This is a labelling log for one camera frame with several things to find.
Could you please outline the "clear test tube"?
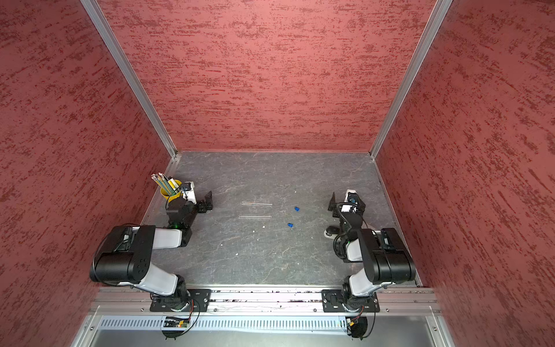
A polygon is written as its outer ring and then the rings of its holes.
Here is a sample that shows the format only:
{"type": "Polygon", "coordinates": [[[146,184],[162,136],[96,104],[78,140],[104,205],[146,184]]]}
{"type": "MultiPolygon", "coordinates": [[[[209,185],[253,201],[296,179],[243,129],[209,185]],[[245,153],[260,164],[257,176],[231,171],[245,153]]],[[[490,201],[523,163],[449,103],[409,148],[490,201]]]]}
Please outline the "clear test tube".
{"type": "Polygon", "coordinates": [[[238,218],[241,219],[270,219],[271,215],[240,215],[238,218]]]}
{"type": "Polygon", "coordinates": [[[245,206],[273,206],[271,202],[241,202],[245,206]]]}

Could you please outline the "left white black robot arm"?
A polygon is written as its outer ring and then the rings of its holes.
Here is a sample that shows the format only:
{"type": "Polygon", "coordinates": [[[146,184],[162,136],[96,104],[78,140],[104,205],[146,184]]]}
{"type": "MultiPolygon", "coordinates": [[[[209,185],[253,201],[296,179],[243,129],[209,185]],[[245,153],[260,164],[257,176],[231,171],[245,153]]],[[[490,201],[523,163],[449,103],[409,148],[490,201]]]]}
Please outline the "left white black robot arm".
{"type": "Polygon", "coordinates": [[[213,209],[212,192],[192,202],[170,201],[166,208],[169,226],[124,224],[115,226],[95,252],[90,279],[105,286],[130,286],[150,294],[151,312],[206,312],[209,289],[189,289],[184,278],[152,263],[154,250],[186,247],[198,214],[213,209]]]}

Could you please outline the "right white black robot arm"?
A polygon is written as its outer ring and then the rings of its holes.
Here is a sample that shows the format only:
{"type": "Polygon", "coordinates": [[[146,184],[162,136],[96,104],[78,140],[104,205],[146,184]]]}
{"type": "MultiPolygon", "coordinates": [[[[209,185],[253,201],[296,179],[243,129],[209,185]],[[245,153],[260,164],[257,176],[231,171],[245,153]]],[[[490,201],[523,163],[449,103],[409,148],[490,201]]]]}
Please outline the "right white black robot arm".
{"type": "Polygon", "coordinates": [[[324,290],[325,312],[379,312],[377,292],[391,285],[416,279],[416,266],[395,228],[375,230],[364,220],[366,204],[349,189],[342,202],[330,199],[328,210],[339,221],[325,234],[332,250],[344,263],[361,263],[362,269],[348,276],[340,290],[324,290]]]}

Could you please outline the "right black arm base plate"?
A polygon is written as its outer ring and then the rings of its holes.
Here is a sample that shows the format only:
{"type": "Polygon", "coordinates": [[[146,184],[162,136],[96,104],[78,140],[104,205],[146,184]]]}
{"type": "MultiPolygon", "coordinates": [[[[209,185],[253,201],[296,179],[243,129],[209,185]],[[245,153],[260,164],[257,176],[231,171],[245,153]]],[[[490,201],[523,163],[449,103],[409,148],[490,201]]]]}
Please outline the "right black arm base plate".
{"type": "Polygon", "coordinates": [[[354,296],[339,289],[325,289],[321,292],[324,312],[380,312],[380,305],[375,294],[371,296],[354,296]]]}

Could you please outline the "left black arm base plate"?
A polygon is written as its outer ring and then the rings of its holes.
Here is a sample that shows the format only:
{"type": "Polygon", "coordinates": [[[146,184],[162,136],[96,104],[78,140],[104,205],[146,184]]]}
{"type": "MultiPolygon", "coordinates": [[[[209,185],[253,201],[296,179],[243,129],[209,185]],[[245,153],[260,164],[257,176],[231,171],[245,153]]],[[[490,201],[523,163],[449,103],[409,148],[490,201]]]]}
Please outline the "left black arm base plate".
{"type": "Polygon", "coordinates": [[[151,296],[151,312],[207,312],[212,291],[210,289],[186,289],[184,296],[177,294],[171,296],[151,296]]]}

